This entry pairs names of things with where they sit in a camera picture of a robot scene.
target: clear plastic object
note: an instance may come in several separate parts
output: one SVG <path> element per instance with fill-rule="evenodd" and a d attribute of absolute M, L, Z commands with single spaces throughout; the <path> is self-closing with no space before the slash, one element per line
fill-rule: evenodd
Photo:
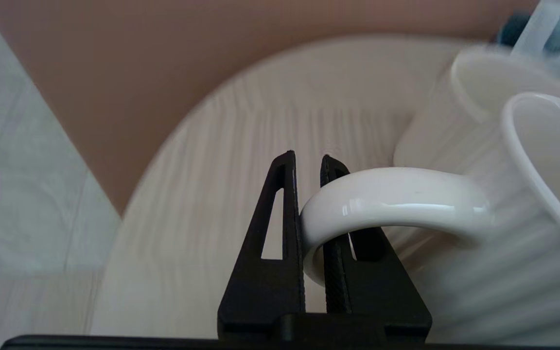
<path fill-rule="evenodd" d="M 560 69 L 560 0 L 542 0 L 511 55 L 544 60 Z"/>

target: white mug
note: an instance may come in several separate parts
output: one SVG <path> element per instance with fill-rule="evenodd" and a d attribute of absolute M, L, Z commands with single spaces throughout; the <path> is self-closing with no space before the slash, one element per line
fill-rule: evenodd
<path fill-rule="evenodd" d="M 427 341 L 560 346 L 560 98 L 513 97 L 451 150 L 462 175 L 380 168 L 341 177 L 305 204 L 304 271 L 320 246 L 377 226 L 412 232 L 402 262 L 427 308 Z"/>
<path fill-rule="evenodd" d="M 518 93 L 560 97 L 560 74 L 498 46 L 462 50 L 398 142 L 393 164 L 451 171 L 438 157 L 482 123 L 498 120 Z"/>

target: gray surface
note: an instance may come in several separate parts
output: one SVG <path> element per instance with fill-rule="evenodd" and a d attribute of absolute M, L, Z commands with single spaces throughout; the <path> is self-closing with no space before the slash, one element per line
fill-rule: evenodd
<path fill-rule="evenodd" d="M 102 267 L 118 224 L 0 36 L 0 276 Z"/>

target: white ceramic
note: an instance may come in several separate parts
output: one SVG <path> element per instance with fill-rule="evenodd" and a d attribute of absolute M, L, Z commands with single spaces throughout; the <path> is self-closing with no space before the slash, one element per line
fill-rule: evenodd
<path fill-rule="evenodd" d="M 560 99 L 517 95 L 448 155 L 463 175 L 371 169 L 324 186 L 300 215 L 305 272 L 322 282 L 318 248 L 342 233 L 435 228 L 448 233 L 393 243 L 429 341 L 560 345 Z"/>
<path fill-rule="evenodd" d="M 480 124 L 497 120 L 509 98 L 527 91 L 560 97 L 560 75 L 510 53 L 496 46 L 462 50 L 398 142 L 395 166 L 451 171 L 438 157 Z"/>

